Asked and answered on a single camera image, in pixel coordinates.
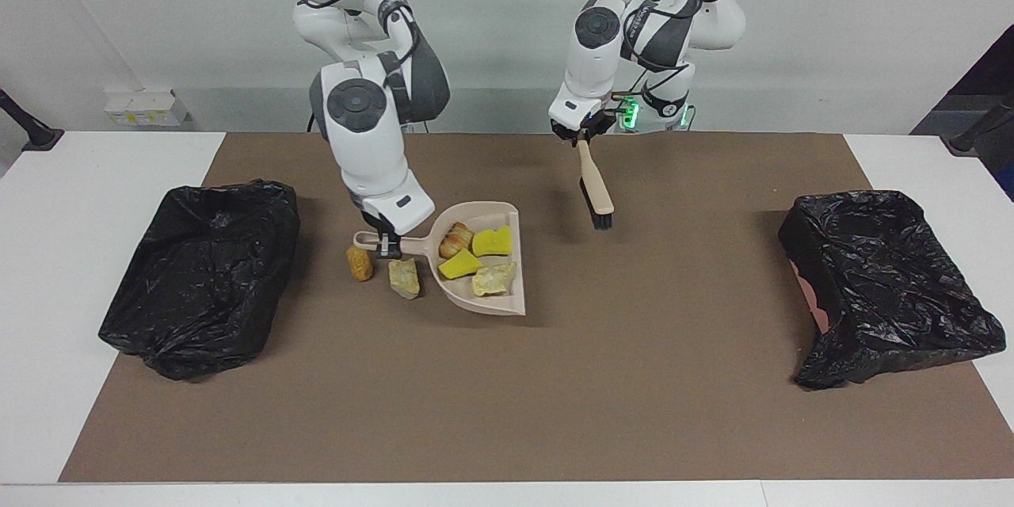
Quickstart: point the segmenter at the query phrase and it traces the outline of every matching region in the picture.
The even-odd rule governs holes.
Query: wooden brush handle
[[[577,142],[577,152],[581,157],[581,179],[584,179],[584,189],[588,193],[588,200],[591,207],[595,209],[595,214],[604,216],[612,214],[612,199],[609,198],[609,191],[605,189],[605,182],[602,174],[595,166],[595,161],[591,157],[591,149],[585,139]]]

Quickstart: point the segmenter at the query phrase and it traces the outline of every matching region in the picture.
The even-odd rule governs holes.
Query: white table
[[[69,132],[0,178],[0,506],[1014,505],[1014,480],[420,485],[58,485],[116,351],[95,332],[163,194],[198,186],[221,134]],[[876,189],[913,197],[1014,332],[1014,206],[935,138],[847,136]],[[1014,426],[1014,352],[976,361]]]

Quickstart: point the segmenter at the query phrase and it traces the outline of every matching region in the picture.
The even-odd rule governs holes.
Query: yellow food piece
[[[510,256],[511,243],[510,226],[503,226],[499,230],[476,233],[476,236],[472,238],[472,252],[480,258],[483,256]]]
[[[356,246],[345,251],[345,259],[349,261],[349,269],[352,270],[352,277],[358,282],[365,282],[373,277],[373,262],[370,255]]]
[[[406,299],[419,297],[419,274],[415,259],[391,259],[387,264],[390,288]]]
[[[514,263],[483,268],[475,277],[472,277],[472,292],[476,294],[476,297],[507,293],[510,290],[511,282],[514,281],[514,272],[516,271],[517,264]]]
[[[483,269],[483,263],[472,255],[472,251],[462,249],[457,251],[454,258],[441,264],[438,268],[448,280],[456,280],[457,277],[469,276]]]
[[[475,233],[466,225],[455,222],[440,242],[440,258],[451,259],[457,255],[457,251],[468,249],[474,235]]]

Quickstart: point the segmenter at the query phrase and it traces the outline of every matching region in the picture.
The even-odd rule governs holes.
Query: black bristles
[[[612,228],[611,214],[595,214],[595,207],[591,205],[591,198],[588,196],[588,189],[584,187],[584,178],[580,182],[581,194],[584,195],[584,203],[588,205],[588,212],[591,214],[591,225],[597,230],[608,230]]]

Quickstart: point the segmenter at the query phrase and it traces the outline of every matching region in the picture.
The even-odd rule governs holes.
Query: yellow sponge
[[[476,256],[510,256],[510,226],[499,230],[486,230],[472,238],[472,251]]]
[[[482,269],[483,263],[467,249],[457,251],[454,258],[444,262],[439,268],[443,277],[446,277],[448,280],[456,280],[457,277],[469,276]]]

